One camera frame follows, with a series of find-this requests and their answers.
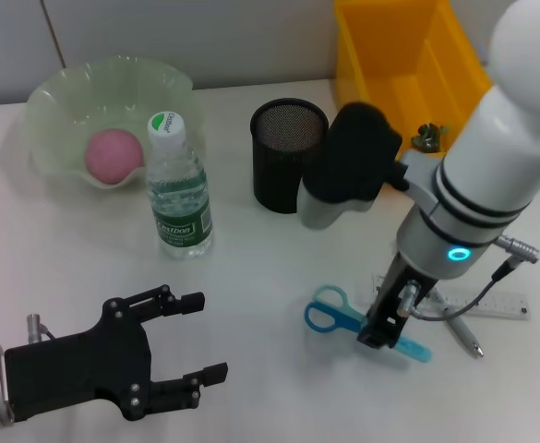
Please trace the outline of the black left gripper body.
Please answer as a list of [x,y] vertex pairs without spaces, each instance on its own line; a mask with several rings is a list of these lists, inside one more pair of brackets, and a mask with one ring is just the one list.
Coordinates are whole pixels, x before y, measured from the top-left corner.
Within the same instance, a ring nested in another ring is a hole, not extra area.
[[103,304],[91,329],[5,351],[9,405],[16,422],[93,400],[124,418],[146,415],[150,347],[126,299]]

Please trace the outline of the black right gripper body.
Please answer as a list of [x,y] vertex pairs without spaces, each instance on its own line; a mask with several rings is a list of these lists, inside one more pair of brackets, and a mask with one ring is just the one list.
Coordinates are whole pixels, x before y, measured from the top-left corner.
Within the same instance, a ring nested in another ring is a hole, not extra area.
[[367,312],[367,332],[402,332],[406,319],[397,314],[402,291],[409,281],[416,281],[420,290],[415,301],[419,303],[438,282],[410,265],[397,252],[390,263],[377,298]]

